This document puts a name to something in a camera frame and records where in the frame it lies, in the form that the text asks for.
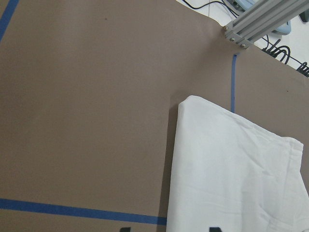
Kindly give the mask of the white long-sleeve printed shirt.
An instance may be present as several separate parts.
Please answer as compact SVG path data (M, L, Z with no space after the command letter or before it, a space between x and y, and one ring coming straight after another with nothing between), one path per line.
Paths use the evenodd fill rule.
M178 106L167 231L306 232L303 144L198 96Z

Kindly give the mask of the aluminium frame post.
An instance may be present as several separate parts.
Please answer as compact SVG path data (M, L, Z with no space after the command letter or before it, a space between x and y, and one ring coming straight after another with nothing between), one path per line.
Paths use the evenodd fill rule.
M307 0L259 0L224 26L225 38L247 49L308 8Z

